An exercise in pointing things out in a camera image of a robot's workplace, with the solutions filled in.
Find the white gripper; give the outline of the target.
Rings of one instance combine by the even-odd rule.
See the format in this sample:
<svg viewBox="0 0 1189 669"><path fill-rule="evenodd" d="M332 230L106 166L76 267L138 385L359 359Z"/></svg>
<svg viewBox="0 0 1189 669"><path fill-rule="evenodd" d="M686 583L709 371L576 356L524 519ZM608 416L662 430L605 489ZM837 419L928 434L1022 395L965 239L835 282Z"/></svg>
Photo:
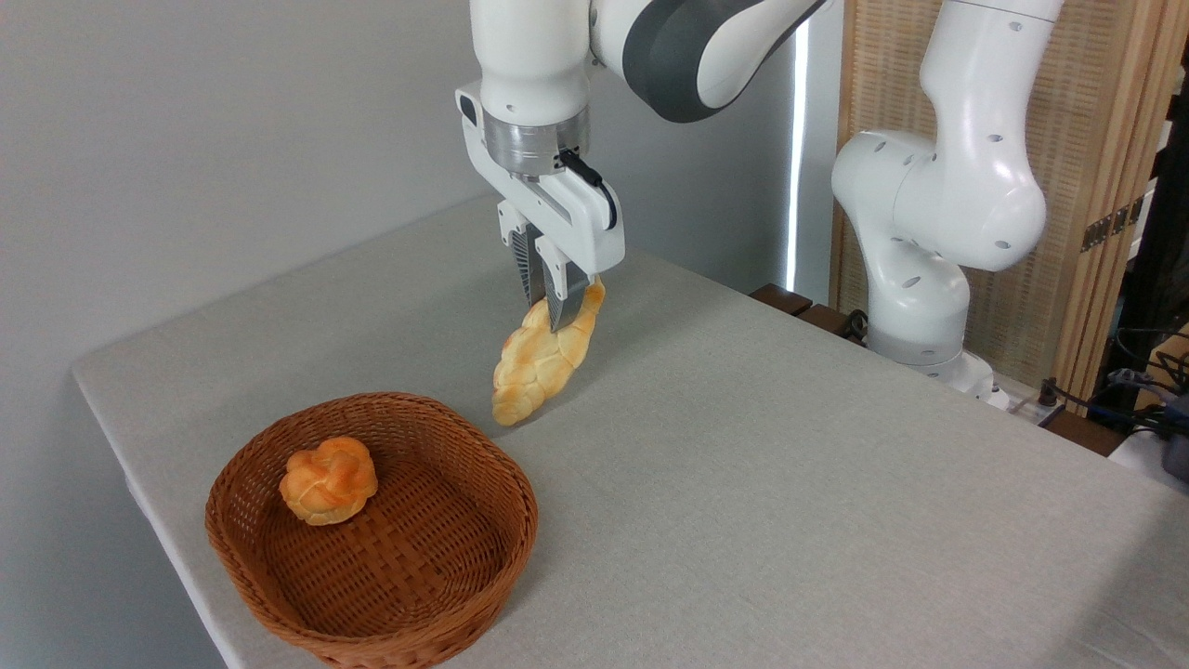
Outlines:
<svg viewBox="0 0 1189 669"><path fill-rule="evenodd" d="M472 165L507 198L497 206L501 238L511 250L526 299L534 305L546 296L549 330L560 332L581 313L591 274L623 261L624 227L608 228L608 195L573 170L529 179L497 165L483 139L477 82L455 89L455 106Z"/></svg>

